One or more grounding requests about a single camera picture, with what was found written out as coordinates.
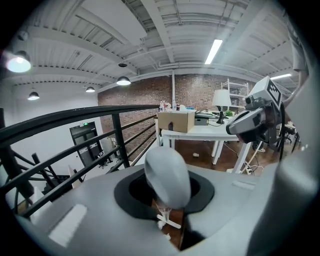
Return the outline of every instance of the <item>green plant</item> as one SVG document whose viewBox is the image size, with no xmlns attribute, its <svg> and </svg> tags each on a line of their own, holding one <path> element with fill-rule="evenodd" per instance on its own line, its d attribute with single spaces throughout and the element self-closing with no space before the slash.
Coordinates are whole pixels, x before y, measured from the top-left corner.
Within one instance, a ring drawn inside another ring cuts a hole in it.
<svg viewBox="0 0 320 256">
<path fill-rule="evenodd" d="M 225 112 L 225 115 L 226 115 L 227 117 L 232 117 L 232 112 L 231 112 L 230 110 L 227 110 L 227 111 Z"/>
</svg>

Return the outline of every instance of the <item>brick wall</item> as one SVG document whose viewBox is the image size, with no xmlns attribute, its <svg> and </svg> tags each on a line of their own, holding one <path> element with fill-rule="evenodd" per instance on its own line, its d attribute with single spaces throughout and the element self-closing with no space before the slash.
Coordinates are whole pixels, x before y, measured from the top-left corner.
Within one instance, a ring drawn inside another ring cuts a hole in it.
<svg viewBox="0 0 320 256">
<path fill-rule="evenodd" d="M 172 101 L 172 86 L 171 77 L 162 76 L 151 79 L 140 80 L 133 82 L 130 86 L 117 86 L 115 88 L 103 91 L 98 94 L 99 106 L 111 106 L 111 105 L 141 105 L 141 104 L 159 104 L 160 100 L 166 102 Z M 120 114 L 121 125 L 125 125 L 140 119 L 149 117 L 158 112 L 157 109 L 148 109 L 133 111 Z M 108 132 L 114 128 L 112 117 L 110 115 L 102 116 L 101 125 L 103 132 Z M 154 123 L 153 118 L 142 123 L 136 124 L 130 128 L 123 130 L 124 140 L 132 137 L 144 128 Z M 126 145 L 126 151 L 129 153 L 134 147 L 139 145 L 150 133 L 154 132 L 155 128 L 152 127 L 142 135 L 131 141 Z M 145 142 L 133 155 L 130 157 L 130 161 L 133 161 L 139 153 L 155 138 L 153 135 L 149 140 Z"/>
<path fill-rule="evenodd" d="M 197 107 L 198 110 L 215 109 L 212 104 L 214 91 L 221 89 L 221 83 L 226 82 L 228 77 L 222 75 L 210 74 L 184 74 L 175 76 L 175 99 L 177 103 L 189 107 Z M 231 82 L 244 84 L 247 81 L 237 78 L 229 77 Z M 111 105 L 131 105 L 131 104 L 159 104 L 160 100 L 172 102 L 172 85 L 171 76 L 162 76 L 149 78 L 133 82 L 130 86 L 117 86 L 115 88 L 103 91 L 98 94 L 99 106 Z M 125 125 L 142 118 L 154 115 L 156 109 L 141 110 L 120 114 L 121 125 Z M 145 127 L 153 123 L 153 119 L 149 119 L 140 124 L 134 125 L 123 131 L 124 140 L 137 134 Z M 113 129 L 112 117 L 101 117 L 101 124 L 103 132 L 108 132 Z M 126 151 L 130 152 L 135 146 L 140 144 L 151 132 L 155 129 L 151 128 L 138 138 L 134 139 L 126 146 Z M 155 137 L 152 136 L 133 156 L 130 158 L 132 161 L 138 154 L 145 148 L 146 145 Z"/>
<path fill-rule="evenodd" d="M 197 107 L 198 110 L 218 110 L 212 106 L 215 90 L 221 89 L 221 83 L 224 83 L 229 78 L 230 82 L 244 84 L 247 81 L 226 77 L 223 75 L 210 74 L 184 74 L 175 76 L 175 100 L 177 103 L 189 107 Z M 246 88 L 240 89 L 240 95 L 246 95 Z M 244 101 L 239 100 L 239 106 L 244 106 Z"/>
</svg>

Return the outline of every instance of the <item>white lampshade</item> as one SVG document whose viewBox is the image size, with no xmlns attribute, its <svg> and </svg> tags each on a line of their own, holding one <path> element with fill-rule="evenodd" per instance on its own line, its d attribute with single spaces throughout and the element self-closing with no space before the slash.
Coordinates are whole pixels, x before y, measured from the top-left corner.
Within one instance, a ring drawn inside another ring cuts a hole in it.
<svg viewBox="0 0 320 256">
<path fill-rule="evenodd" d="M 215 90 L 212 100 L 212 106 L 231 106 L 231 99 L 228 90 Z"/>
</svg>

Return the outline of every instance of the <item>black chair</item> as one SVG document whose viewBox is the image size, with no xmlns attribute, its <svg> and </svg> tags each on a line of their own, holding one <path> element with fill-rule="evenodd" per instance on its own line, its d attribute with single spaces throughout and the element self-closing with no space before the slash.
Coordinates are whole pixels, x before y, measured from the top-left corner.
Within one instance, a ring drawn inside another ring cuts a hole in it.
<svg viewBox="0 0 320 256">
<path fill-rule="evenodd" d="M 102 151 L 102 152 L 100 152 L 99 155 L 97 155 L 95 158 L 98 159 L 98 158 L 102 157 L 103 155 L 104 155 L 104 152 Z M 110 159 L 110 157 L 108 157 L 106 161 L 104 161 L 102 164 L 99 165 L 99 168 L 102 167 L 102 169 L 103 169 L 104 166 L 108 166 L 108 160 L 109 160 L 109 163 L 112 162 L 112 160 Z"/>
</svg>

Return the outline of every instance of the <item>wooden floor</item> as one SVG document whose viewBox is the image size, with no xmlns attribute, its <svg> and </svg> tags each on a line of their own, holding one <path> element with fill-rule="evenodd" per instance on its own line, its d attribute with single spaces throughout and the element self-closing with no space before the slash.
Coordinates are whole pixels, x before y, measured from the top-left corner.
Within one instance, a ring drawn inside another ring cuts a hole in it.
<svg viewBox="0 0 320 256">
<path fill-rule="evenodd" d="M 225 172 L 227 169 L 233 168 L 238 159 L 237 154 L 232 150 L 239 153 L 242 145 L 242 142 L 237 141 L 225 142 L 216 165 L 212 164 L 213 158 L 211 157 L 211 152 L 214 147 L 213 141 L 176 140 L 175 150 L 182 155 L 188 165 Z M 291 154 L 292 146 L 293 145 L 284 146 L 283 157 L 287 154 Z M 265 152 L 258 152 L 256 158 L 252 160 L 250 165 L 265 167 L 268 164 L 279 161 L 279 152 L 273 151 L 267 145 L 264 145 L 263 148 L 265 149 Z M 252 148 L 249 150 L 246 157 L 247 161 L 250 160 L 254 152 L 255 151 Z M 193 153 L 199 154 L 199 157 L 193 157 Z M 262 170 L 263 169 L 259 167 L 254 171 L 254 174 L 259 176 L 261 175 Z"/>
</svg>

